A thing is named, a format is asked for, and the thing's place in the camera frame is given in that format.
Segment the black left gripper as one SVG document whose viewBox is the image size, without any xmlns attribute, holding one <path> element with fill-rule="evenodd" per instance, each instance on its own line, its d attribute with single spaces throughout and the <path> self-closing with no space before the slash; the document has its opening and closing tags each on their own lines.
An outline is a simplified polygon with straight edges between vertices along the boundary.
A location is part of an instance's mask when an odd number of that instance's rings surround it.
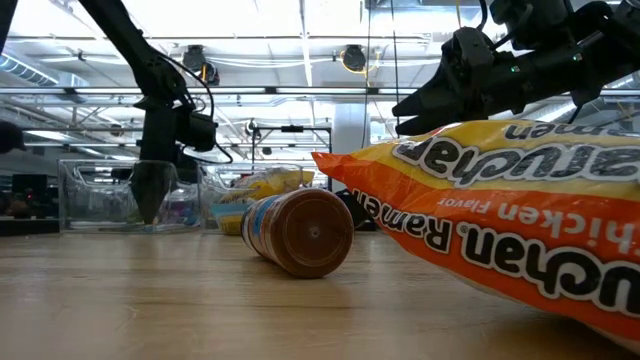
<svg viewBox="0 0 640 360">
<path fill-rule="evenodd" d="M 166 197 L 176 187 L 176 144 L 196 146 L 192 104 L 144 96 L 135 104 L 145 112 L 140 159 L 132 168 L 130 188 L 141 218 L 151 225 Z"/>
</svg>

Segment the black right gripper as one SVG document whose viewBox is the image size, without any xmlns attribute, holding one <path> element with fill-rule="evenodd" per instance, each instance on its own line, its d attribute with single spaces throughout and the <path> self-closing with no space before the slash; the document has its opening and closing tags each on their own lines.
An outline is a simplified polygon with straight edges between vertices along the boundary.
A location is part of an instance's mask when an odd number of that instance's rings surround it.
<svg viewBox="0 0 640 360">
<path fill-rule="evenodd" d="M 522 112 L 550 96 L 546 74 L 535 61 L 532 53 L 516 57 L 493 49 L 476 28 L 460 28 L 442 46 L 438 74 L 392 108 L 394 116 L 416 116 L 398 124 L 396 133 L 417 136 L 451 121 Z"/>
</svg>

